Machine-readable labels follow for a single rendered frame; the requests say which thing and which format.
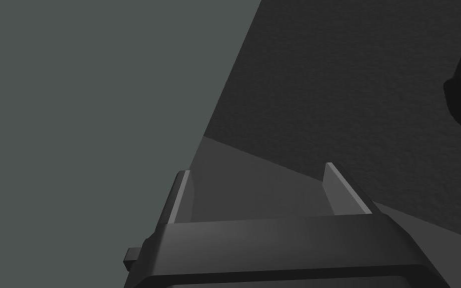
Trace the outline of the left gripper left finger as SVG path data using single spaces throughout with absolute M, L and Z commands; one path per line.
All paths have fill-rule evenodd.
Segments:
M 155 228 L 166 224 L 191 223 L 194 199 L 192 171 L 181 170 L 176 174 Z

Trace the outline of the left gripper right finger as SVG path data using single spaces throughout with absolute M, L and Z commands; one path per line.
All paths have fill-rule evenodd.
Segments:
M 351 174 L 338 162 L 325 164 L 322 188 L 337 216 L 381 213 Z

